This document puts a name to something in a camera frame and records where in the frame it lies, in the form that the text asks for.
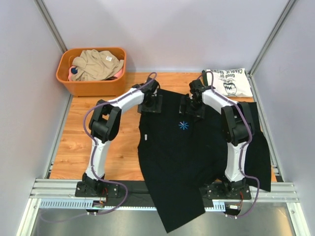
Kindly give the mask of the black t shirt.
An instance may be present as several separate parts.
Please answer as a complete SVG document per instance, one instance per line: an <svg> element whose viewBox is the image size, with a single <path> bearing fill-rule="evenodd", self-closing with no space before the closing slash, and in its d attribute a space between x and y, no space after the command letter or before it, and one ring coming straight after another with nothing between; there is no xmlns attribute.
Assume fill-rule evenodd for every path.
<svg viewBox="0 0 315 236"><path fill-rule="evenodd" d="M161 113L143 113L138 157L146 186L167 233L205 212L200 188L222 177L227 142L221 115L206 107L202 119L179 113L180 93L160 89Z"/></svg>

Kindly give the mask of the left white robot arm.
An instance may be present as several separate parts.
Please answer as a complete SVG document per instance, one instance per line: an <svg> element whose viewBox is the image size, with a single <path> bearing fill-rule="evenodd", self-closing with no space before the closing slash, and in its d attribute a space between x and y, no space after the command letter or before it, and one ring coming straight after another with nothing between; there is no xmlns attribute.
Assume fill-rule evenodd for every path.
<svg viewBox="0 0 315 236"><path fill-rule="evenodd" d="M77 183L76 197L104 197L106 188L113 181L105 180L105 161L111 142L116 138L122 115L138 106L139 112L160 113L162 96L158 95L159 83L149 77L144 84L136 84L116 99L99 100L91 110L92 116L83 127L92 140L90 160L82 180Z"/></svg>

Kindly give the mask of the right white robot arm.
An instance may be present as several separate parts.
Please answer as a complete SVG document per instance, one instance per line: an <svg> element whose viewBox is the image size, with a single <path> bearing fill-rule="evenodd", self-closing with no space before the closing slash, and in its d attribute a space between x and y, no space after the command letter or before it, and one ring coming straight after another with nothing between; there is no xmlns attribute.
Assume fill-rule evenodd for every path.
<svg viewBox="0 0 315 236"><path fill-rule="evenodd" d="M179 113L205 118L209 106L221 115L222 132L227 142L227 166L222 179L222 194L234 198L246 186L243 172L246 151L255 134L249 104L236 102L220 94L213 86L204 86L199 79L189 83L191 95L181 98Z"/></svg>

